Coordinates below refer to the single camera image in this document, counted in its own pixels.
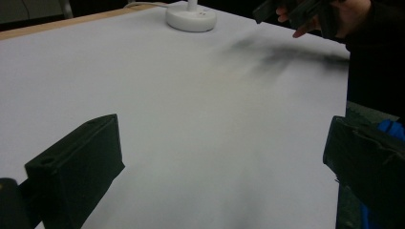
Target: blue object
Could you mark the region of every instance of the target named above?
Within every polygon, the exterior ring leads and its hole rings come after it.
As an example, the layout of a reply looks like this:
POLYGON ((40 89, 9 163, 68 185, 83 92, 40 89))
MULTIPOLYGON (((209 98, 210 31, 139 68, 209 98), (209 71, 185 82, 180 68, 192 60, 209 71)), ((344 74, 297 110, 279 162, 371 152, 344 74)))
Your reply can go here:
POLYGON ((378 130, 405 141, 405 130, 402 124, 386 119, 378 124, 378 130))
MULTIPOLYGON (((405 129, 404 127, 398 123, 391 121, 390 119, 386 119, 380 122, 377 126, 377 129, 396 137, 400 140, 405 141, 405 129)), ((380 225, 378 225, 373 218, 373 212, 367 208, 366 205, 361 203, 361 222, 362 222, 362 229, 383 229, 380 225)))

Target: black object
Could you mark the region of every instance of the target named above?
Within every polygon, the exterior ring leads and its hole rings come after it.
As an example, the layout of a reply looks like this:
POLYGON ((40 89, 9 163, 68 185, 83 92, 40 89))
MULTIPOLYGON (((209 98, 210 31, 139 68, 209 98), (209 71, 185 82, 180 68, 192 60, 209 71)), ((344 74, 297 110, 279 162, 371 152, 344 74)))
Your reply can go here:
POLYGON ((110 10, 119 10, 128 0, 69 0, 74 17, 90 15, 110 10))
POLYGON ((405 117, 404 83, 398 76, 404 71, 404 58, 396 53, 402 54, 395 44, 376 52, 351 52, 347 99, 379 112, 405 117))
POLYGON ((384 228, 405 228, 405 142, 373 125, 335 116, 324 163, 384 228))
POLYGON ((266 0, 253 11, 257 24, 275 14, 277 7, 285 5, 291 27, 297 30, 318 14, 322 37, 333 39, 337 33, 337 22, 330 0, 305 0, 297 4, 296 0, 266 0))
POLYGON ((117 115, 82 124, 25 168, 18 189, 0 180, 0 228, 80 228, 124 168, 117 115))
POLYGON ((0 31, 10 31, 30 26, 41 25, 45 23, 55 22, 55 21, 62 21, 65 20, 65 16, 63 14, 52 15, 52 16, 45 16, 40 18, 33 18, 29 20, 23 21, 15 21, 15 22, 8 22, 0 24, 0 31))

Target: person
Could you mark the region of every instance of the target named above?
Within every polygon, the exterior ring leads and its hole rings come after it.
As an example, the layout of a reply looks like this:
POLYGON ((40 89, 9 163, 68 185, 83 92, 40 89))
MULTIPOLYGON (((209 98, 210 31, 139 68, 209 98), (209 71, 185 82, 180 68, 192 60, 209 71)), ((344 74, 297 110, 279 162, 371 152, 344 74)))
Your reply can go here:
MULTIPOLYGON (((338 22, 337 41, 351 53, 348 100, 401 117, 405 116, 405 1, 333 0, 338 22)), ((279 22, 288 21, 284 6, 279 22)), ((292 35, 319 31, 317 16, 292 35)))

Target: white tabletop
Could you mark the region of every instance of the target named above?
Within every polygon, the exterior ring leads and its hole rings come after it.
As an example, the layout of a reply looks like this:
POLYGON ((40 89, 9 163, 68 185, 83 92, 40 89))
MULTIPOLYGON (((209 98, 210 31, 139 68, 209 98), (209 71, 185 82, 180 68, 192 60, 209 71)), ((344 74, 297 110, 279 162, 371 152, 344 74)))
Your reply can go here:
POLYGON ((164 11, 0 41, 0 177, 117 114, 126 168, 84 228, 334 228, 322 154, 344 46, 220 11, 213 31, 176 31, 164 11))

